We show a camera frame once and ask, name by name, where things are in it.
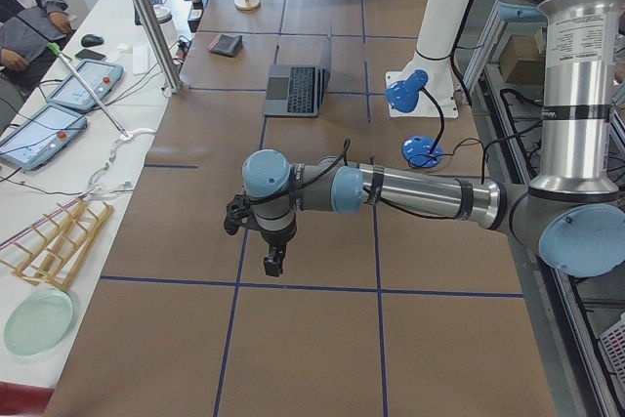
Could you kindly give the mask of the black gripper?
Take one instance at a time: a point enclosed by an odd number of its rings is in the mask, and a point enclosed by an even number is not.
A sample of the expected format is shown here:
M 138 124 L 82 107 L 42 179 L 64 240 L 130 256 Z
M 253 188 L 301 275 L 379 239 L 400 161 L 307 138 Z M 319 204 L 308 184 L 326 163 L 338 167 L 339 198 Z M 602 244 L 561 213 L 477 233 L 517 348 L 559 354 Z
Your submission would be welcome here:
M 278 230 L 260 228 L 260 235 L 269 246 L 268 254 L 263 260 L 267 276 L 281 276 L 283 274 L 287 244 L 294 238 L 296 232 L 296 224 L 290 224 Z

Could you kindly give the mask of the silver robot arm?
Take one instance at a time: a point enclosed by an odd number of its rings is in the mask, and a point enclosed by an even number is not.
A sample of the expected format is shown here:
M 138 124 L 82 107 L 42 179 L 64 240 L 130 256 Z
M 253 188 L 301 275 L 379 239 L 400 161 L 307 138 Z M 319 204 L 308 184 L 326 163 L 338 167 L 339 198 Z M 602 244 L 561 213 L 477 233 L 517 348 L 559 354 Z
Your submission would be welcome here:
M 624 0 L 504 0 L 504 9 L 536 8 L 546 19 L 544 99 L 538 174 L 527 185 L 445 179 L 418 173 L 436 165 L 438 140 L 404 144 L 405 171 L 353 163 L 345 155 L 315 165 L 290 163 L 264 149 L 242 167 L 244 191 L 225 229 L 259 232 L 269 246 L 265 272 L 278 276 L 296 215 L 353 213 L 386 204 L 413 216 L 467 220 L 516 239 L 548 266 L 576 277 L 607 273 L 624 260 L 624 215 L 607 174 L 618 14 Z

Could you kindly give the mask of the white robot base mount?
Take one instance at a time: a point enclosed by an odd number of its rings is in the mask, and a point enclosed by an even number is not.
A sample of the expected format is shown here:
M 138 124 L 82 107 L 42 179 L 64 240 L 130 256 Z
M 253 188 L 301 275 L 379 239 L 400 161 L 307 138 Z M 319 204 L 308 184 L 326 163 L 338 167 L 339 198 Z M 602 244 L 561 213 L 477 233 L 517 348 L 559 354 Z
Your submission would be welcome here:
M 438 118 L 441 113 L 446 118 L 458 116 L 458 106 L 453 99 L 451 54 L 468 4 L 469 0 L 427 1 L 413 59 L 401 71 L 388 71 L 386 85 L 392 88 L 396 83 L 405 84 L 411 74 L 423 70 L 428 75 L 425 88 L 431 97 L 427 98 L 423 91 L 412 93 L 411 100 L 416 106 L 410 111 L 401 111 L 389 104 L 391 117 Z

